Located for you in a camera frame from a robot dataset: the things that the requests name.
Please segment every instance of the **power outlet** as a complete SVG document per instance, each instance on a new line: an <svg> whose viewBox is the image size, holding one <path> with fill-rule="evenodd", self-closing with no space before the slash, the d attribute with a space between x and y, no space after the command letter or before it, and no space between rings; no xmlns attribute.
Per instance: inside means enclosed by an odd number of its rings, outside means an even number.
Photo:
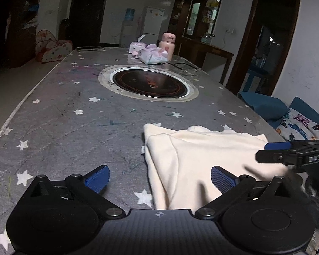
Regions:
<svg viewBox="0 0 319 255"><path fill-rule="evenodd" d="M225 32L232 35L233 33L235 33L235 30L234 29L227 29Z"/></svg>

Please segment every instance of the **folded cream garment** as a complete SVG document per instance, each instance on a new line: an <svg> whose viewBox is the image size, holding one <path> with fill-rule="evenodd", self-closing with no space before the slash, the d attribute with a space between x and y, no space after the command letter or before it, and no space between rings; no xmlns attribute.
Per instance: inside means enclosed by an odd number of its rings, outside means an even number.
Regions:
<svg viewBox="0 0 319 255"><path fill-rule="evenodd" d="M201 126L175 131L144 126L145 160L155 208L186 209L193 213L221 192L212 184L211 168L219 165L236 176L249 174L271 180L288 174L283 164L259 164L255 153L267 144L264 135L233 130L213 132Z"/></svg>

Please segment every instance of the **pink bottle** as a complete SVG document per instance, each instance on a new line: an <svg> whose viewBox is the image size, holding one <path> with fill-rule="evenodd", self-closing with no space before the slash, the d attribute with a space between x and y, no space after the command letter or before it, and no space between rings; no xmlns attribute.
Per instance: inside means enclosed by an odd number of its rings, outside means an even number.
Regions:
<svg viewBox="0 0 319 255"><path fill-rule="evenodd" d="M174 53L175 40L176 40L176 36L174 34L164 33L162 35L162 41L158 45L160 48L168 52L168 61L171 60L172 54Z"/></svg>

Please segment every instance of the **doorway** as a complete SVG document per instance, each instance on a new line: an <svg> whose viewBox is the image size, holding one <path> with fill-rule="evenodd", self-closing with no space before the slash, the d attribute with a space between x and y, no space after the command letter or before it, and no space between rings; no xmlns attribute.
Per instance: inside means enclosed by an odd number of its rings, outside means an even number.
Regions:
<svg viewBox="0 0 319 255"><path fill-rule="evenodd" d="M69 39L73 47L98 46L106 0L72 0Z"/></svg>
<svg viewBox="0 0 319 255"><path fill-rule="evenodd" d="M271 95L285 64L300 0L253 0L226 88Z"/></svg>
<svg viewBox="0 0 319 255"><path fill-rule="evenodd" d="M7 59L6 40L12 0L0 0L0 64Z"/></svg>

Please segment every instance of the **refrigerator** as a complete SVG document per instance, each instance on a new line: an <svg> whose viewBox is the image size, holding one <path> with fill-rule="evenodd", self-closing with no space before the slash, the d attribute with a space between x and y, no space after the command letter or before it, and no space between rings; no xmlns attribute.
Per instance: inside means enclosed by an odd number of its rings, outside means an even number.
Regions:
<svg viewBox="0 0 319 255"><path fill-rule="evenodd" d="M159 31L163 21L164 9L145 7L143 10L140 34L145 35L142 42L149 44L157 44Z"/></svg>

